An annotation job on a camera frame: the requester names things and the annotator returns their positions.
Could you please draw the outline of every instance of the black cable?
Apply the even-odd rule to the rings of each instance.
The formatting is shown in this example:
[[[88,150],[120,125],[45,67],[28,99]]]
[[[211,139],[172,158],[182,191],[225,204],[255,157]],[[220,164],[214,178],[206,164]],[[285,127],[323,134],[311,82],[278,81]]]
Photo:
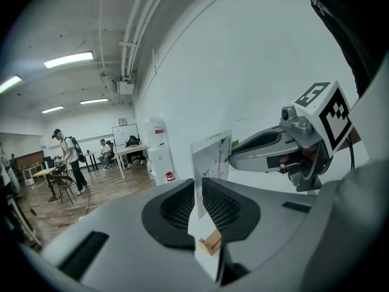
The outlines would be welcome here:
[[[71,52],[71,54],[73,54],[75,51],[77,51],[80,48],[80,46],[82,46],[85,42],[86,42],[86,38],[84,38],[83,42],[78,47],[76,47],[75,50],[73,50]]]
[[[37,219],[41,220],[42,222],[46,223],[46,224],[49,224],[51,226],[55,226],[55,227],[63,227],[63,226],[69,226],[71,224],[74,224],[76,221],[78,221],[78,219],[76,219],[75,221],[71,222],[71,223],[66,223],[66,224],[53,224],[53,223],[50,223],[46,220],[44,220],[43,218],[39,217],[36,212],[33,210],[33,209],[30,209],[31,213],[33,213]]]
[[[351,156],[351,167],[350,167],[350,170],[353,170],[353,169],[355,169],[355,160],[354,160],[354,149],[353,149],[353,142],[351,140],[351,135],[349,135],[346,138],[346,141],[347,141],[347,144],[348,144],[348,148],[350,149],[350,156]]]
[[[85,215],[88,214],[89,207],[91,206],[91,190],[89,190],[89,198],[88,198],[88,208],[86,209]]]

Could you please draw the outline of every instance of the white t-shirt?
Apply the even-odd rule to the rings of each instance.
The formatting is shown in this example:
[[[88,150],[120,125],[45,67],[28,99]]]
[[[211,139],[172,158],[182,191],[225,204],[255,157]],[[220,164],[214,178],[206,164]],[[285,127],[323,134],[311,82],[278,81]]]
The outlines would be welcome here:
[[[2,179],[4,181],[4,187],[7,186],[9,184],[9,182],[11,181],[11,179],[10,179],[7,171],[5,170],[4,164],[2,164],[2,169],[1,169],[0,175],[2,176]]]
[[[74,149],[74,145],[68,137],[64,137],[64,141],[60,141],[61,148],[65,151],[67,154],[67,151],[69,150],[71,155],[69,156],[69,159],[67,160],[68,162],[74,162],[78,160],[78,155],[77,152]]]
[[[103,153],[107,153],[111,150],[110,146],[105,144],[105,146],[100,146],[102,148],[102,150],[100,151],[101,154]]]

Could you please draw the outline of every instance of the pipe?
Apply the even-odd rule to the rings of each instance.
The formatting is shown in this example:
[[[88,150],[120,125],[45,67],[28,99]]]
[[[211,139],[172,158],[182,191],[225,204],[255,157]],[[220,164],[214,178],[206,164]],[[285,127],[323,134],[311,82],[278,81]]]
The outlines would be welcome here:
[[[161,0],[156,0],[154,5],[153,5],[153,7],[151,8],[151,10],[150,10],[150,12],[149,12],[149,14],[147,16],[147,19],[146,19],[146,21],[143,24],[142,30],[140,31],[138,40],[136,41],[136,44],[139,44],[140,41],[142,40],[143,34],[145,33],[145,30],[146,30],[146,27],[147,27],[148,23],[150,22],[150,19],[151,19],[152,15],[153,15],[154,11],[156,10],[158,4],[160,3],[160,1]],[[132,59],[130,58],[128,60],[128,64],[130,64],[130,62],[131,62],[130,68],[127,68],[127,71],[129,71],[130,73],[133,71],[135,57],[136,57],[137,52],[138,52],[138,47],[135,48],[133,58]]]
[[[135,18],[135,15],[138,11],[138,8],[139,8],[139,5],[141,3],[142,0],[135,0],[134,1],[134,4],[133,4],[133,7],[131,9],[131,12],[129,13],[129,18],[128,18],[128,22],[127,22],[127,27],[126,27],[126,32],[125,32],[125,35],[124,35],[124,42],[128,42],[128,39],[129,39],[129,32],[133,26],[133,21],[134,21],[134,18]],[[124,72],[124,69],[125,69],[125,63],[126,63],[126,56],[127,56],[127,47],[126,46],[123,46],[123,50],[122,50],[122,77],[125,76],[125,72]]]
[[[154,2],[154,0],[147,0],[145,7],[143,8],[139,20],[138,20],[138,25],[136,25],[135,33],[133,36],[133,43],[137,43],[139,39],[139,33],[140,30],[145,22],[146,15],[148,11],[150,10],[151,4]],[[130,74],[129,69],[131,68],[131,63],[133,62],[134,58],[134,48],[130,48],[129,50],[129,57],[128,57],[128,65],[127,65],[127,75]]]
[[[98,38],[100,43],[100,55],[102,57],[102,64],[103,64],[103,72],[105,72],[105,62],[104,62],[104,54],[103,54],[103,41],[102,41],[102,14],[103,14],[103,0],[100,0],[100,10],[98,13]],[[109,94],[111,95],[111,101],[114,103],[114,96],[112,95],[111,87],[108,83],[107,76],[105,76],[106,86],[108,88]]]

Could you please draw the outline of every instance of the wooden floor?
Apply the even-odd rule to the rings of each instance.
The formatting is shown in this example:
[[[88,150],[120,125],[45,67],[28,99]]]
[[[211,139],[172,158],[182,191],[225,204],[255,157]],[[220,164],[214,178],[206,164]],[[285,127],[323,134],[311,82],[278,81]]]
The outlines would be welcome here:
[[[80,196],[76,195],[77,187],[72,186],[74,194],[69,192],[73,204],[69,201],[66,193],[63,191],[63,204],[61,200],[48,202],[52,196],[46,178],[35,179],[35,184],[29,187],[22,186],[19,196],[25,196],[19,200],[24,215],[30,221],[36,230],[37,237],[41,240],[43,247],[47,245],[55,236],[63,232],[78,218],[86,215],[90,202],[88,213],[91,213],[99,205],[121,196],[130,195],[141,190],[149,189],[155,186],[150,180],[145,165],[139,165],[134,162],[134,167],[124,170],[126,179],[122,179],[118,167],[103,171],[99,165],[98,170],[88,173],[88,170],[81,170],[89,188]],[[59,197],[59,190],[54,186],[55,193]]]

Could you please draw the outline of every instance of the sneaker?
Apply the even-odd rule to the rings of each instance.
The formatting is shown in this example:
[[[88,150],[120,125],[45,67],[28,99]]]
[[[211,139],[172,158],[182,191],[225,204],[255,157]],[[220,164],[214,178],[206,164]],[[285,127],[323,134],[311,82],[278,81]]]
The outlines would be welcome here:
[[[80,196],[83,192],[85,192],[85,188],[82,188],[81,190],[79,190],[78,192],[76,192],[76,195],[77,195],[77,196]]]

